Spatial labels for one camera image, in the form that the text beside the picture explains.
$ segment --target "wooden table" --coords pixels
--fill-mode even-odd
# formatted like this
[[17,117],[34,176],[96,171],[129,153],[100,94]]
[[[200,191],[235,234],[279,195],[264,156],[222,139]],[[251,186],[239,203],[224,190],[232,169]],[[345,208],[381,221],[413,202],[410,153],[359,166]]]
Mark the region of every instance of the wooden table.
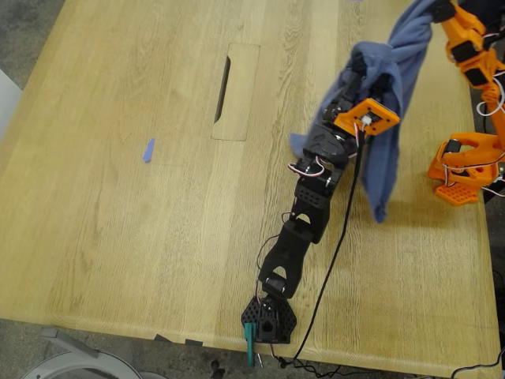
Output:
[[[287,134],[307,128],[352,45],[384,41],[406,4],[67,0],[0,147],[0,317],[244,350],[256,254],[293,200]],[[442,140],[473,129],[434,30],[387,222],[360,189],[302,358],[436,376],[496,359],[483,206],[451,207],[425,175]],[[280,355],[305,333],[351,171]]]

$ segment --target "small blue object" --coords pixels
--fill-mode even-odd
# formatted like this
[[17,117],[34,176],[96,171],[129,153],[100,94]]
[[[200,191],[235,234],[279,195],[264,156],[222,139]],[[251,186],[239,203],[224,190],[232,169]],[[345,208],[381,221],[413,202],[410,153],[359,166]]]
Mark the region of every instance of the small blue object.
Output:
[[144,163],[151,162],[152,149],[155,147],[155,139],[151,138],[148,142],[148,146],[145,148],[145,152],[142,155],[142,160]]

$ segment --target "blue cloth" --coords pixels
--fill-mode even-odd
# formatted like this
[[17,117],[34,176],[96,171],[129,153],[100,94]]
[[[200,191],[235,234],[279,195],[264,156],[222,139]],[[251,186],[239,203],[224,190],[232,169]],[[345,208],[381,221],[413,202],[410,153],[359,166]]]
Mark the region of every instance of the blue cloth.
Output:
[[[361,83],[360,100],[382,73],[391,75],[391,90],[384,93],[383,105],[403,119],[412,97],[419,69],[432,38],[432,16],[428,7],[434,0],[414,0],[397,20],[387,44],[359,42],[351,52],[350,60],[328,89],[312,125],[323,117],[324,109],[338,94],[349,78],[352,61],[358,53],[367,65],[366,78]],[[373,218],[380,223],[386,217],[386,204],[393,190],[398,166],[398,136],[400,124],[370,137],[361,175]],[[290,144],[297,156],[302,156],[305,136],[292,133]]]

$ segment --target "teal clamp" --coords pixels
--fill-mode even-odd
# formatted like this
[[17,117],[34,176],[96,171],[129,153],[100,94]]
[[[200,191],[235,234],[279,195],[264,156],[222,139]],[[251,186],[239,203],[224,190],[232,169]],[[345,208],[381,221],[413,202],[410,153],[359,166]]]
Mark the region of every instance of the teal clamp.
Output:
[[254,367],[254,339],[256,335],[256,322],[246,322],[244,335],[247,341],[247,366]]

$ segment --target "gray floor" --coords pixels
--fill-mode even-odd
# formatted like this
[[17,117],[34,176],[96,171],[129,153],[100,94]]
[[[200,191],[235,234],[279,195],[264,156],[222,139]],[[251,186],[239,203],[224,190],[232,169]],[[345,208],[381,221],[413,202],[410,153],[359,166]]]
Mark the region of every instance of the gray floor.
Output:
[[[0,69],[21,88],[51,30],[63,0],[1,0],[0,1]],[[480,129],[481,120],[476,119]],[[505,273],[505,201],[496,198],[486,207],[489,240],[495,268]],[[58,350],[40,339],[38,325],[0,320],[0,379],[22,377],[34,364],[49,358]],[[128,346],[133,352],[133,365],[146,371],[161,373],[169,378],[209,378],[212,360],[218,359],[229,377],[257,378],[313,378],[310,373],[293,368],[281,370],[276,361],[264,357],[264,369],[249,369],[245,355],[204,347],[190,347],[150,340],[108,336],[99,333],[68,331],[89,346],[115,352]],[[317,365],[320,371],[333,370],[332,365]],[[357,379],[412,377],[400,373],[372,372],[354,376]]]

